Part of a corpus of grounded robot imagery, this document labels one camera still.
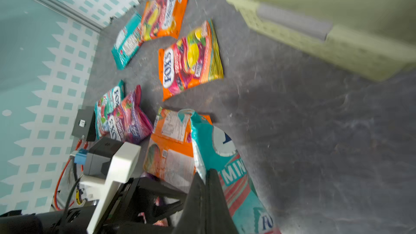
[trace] green plastic basket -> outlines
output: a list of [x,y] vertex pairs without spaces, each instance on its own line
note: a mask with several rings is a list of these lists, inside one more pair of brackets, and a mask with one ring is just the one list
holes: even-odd
[[416,64],[416,0],[227,0],[247,25],[373,81]]

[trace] candy bag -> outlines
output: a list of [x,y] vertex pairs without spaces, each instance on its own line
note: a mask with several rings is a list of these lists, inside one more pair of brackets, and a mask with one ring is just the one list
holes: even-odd
[[108,127],[112,139],[139,144],[152,133],[153,127],[140,109],[141,88],[130,92],[113,112],[108,114]]
[[118,70],[123,70],[142,44],[140,35],[141,16],[135,12],[119,32],[111,53],[116,61]]
[[159,49],[159,79],[163,85],[164,101],[188,88],[223,77],[211,20],[169,48]]
[[144,171],[186,193],[195,173],[189,118],[181,121],[177,112],[159,108],[143,164]]
[[95,131],[97,140],[109,132],[107,114],[113,112],[114,108],[124,99],[124,81],[109,90],[95,103]]
[[141,20],[141,39],[179,37],[188,0],[152,0],[146,3]]
[[206,172],[218,172],[228,211],[240,234],[277,233],[279,228],[257,197],[250,176],[231,138],[193,110],[181,110],[181,120],[190,115],[195,168],[205,182]]

